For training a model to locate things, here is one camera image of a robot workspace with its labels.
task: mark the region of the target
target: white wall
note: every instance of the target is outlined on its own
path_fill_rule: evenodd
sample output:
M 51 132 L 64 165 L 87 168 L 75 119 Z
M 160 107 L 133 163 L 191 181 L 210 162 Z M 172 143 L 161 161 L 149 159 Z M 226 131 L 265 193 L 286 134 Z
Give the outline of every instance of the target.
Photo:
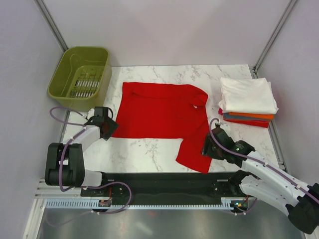
M 290 173 L 319 183 L 319 1 L 299 1 L 259 75 L 272 82 Z
M 113 66 L 255 65 L 289 0 L 44 0 L 67 45 Z
M 61 125 L 46 88 L 62 56 L 33 0 L 0 7 L 0 237 L 22 237 L 48 145 Z M 64 112 L 57 112 L 62 117 Z

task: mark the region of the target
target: plastic basket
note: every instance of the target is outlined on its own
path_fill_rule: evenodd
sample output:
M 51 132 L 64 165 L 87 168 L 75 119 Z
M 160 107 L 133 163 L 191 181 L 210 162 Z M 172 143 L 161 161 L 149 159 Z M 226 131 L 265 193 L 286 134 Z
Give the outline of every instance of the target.
M 63 106 L 88 111 L 103 106 L 111 75 L 105 48 L 73 47 L 63 54 L 48 94 Z

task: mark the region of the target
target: folded clothes stack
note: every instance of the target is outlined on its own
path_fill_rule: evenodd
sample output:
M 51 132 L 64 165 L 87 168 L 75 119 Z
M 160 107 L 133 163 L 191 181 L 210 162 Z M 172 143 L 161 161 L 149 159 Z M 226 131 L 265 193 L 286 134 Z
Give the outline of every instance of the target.
M 266 78 L 220 78 L 219 114 L 225 121 L 268 128 L 278 108 Z

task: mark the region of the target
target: marble table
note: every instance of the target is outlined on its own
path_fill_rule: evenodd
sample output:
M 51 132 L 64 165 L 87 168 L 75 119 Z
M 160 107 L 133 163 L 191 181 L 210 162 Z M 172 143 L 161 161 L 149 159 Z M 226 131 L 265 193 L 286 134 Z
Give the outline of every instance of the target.
M 153 82 L 166 84 L 191 84 L 208 93 L 206 104 L 208 121 L 220 118 L 218 102 L 221 100 L 220 77 L 251 79 L 248 65 L 211 66 L 142 66 L 113 67 L 113 74 L 104 106 L 110 107 L 117 116 L 122 98 L 123 82 Z M 86 120 L 70 113 L 70 122 L 85 123 Z M 227 122 L 229 136 L 234 141 L 245 140 L 272 163 L 278 165 L 274 148 L 266 128 Z M 73 136 L 79 126 L 68 125 L 64 139 Z M 85 168 L 93 171 L 124 172 L 192 172 L 175 161 L 182 139 L 99 139 L 84 152 Z M 209 171 L 237 171 L 236 165 L 225 160 L 212 160 Z

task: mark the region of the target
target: red cloth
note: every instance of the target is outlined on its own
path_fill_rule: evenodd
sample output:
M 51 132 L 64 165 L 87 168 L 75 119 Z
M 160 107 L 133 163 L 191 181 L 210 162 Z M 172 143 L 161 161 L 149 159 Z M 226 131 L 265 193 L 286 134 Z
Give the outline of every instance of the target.
M 218 113 L 220 115 L 223 115 L 223 110 L 219 108 Z M 259 121 L 259 120 L 242 120 L 242 119 L 224 119 L 225 121 L 232 122 L 232 123 L 242 123 L 246 125 L 251 125 L 251 126 L 258 126 L 258 127 L 263 127 L 263 128 L 268 128 L 268 121 Z
M 183 138 L 176 161 L 207 173 L 211 158 L 201 155 L 209 132 L 208 95 L 192 85 L 123 83 L 116 118 L 117 138 Z

